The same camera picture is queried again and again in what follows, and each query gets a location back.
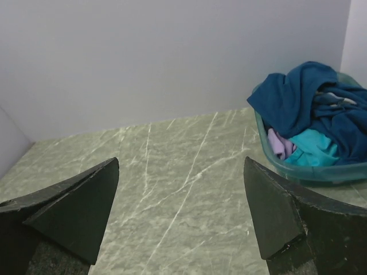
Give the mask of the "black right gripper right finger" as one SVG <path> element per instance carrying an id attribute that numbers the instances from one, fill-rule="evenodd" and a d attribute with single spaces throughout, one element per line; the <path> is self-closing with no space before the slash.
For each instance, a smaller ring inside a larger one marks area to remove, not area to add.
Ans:
<path id="1" fill-rule="evenodd" d="M 366 209 L 328 198 L 247 157 L 244 186 L 270 274 L 366 274 Z"/>

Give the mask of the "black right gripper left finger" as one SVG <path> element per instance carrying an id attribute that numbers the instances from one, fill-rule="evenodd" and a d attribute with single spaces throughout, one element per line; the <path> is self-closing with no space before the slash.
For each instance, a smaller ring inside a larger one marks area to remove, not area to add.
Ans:
<path id="1" fill-rule="evenodd" d="M 1 203 L 1 274 L 88 274 L 96 264 L 119 182 L 111 158 Z"/>

